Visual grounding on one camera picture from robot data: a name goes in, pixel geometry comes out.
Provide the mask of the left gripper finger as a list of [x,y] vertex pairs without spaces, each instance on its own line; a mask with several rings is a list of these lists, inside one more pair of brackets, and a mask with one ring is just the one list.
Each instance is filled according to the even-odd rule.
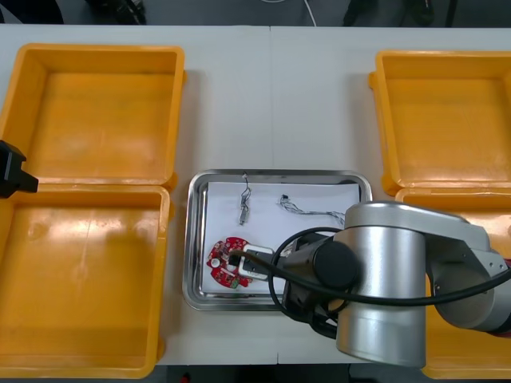
[[36,193],[38,191],[38,179],[21,170],[18,176],[18,190],[20,192]]

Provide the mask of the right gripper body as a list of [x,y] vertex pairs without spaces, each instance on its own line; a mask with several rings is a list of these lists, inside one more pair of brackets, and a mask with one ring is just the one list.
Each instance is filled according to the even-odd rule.
[[[333,238],[305,235],[293,241],[287,250],[287,256],[277,262],[279,268],[308,282],[339,288],[339,243]],[[330,300],[326,294],[287,281],[283,297],[276,298],[275,305],[295,320],[329,320],[334,317],[328,308]]]

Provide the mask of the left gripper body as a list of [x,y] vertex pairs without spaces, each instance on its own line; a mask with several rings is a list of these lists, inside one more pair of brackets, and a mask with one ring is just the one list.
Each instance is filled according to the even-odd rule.
[[1,140],[1,198],[8,199],[23,190],[22,163],[25,156],[13,145]]

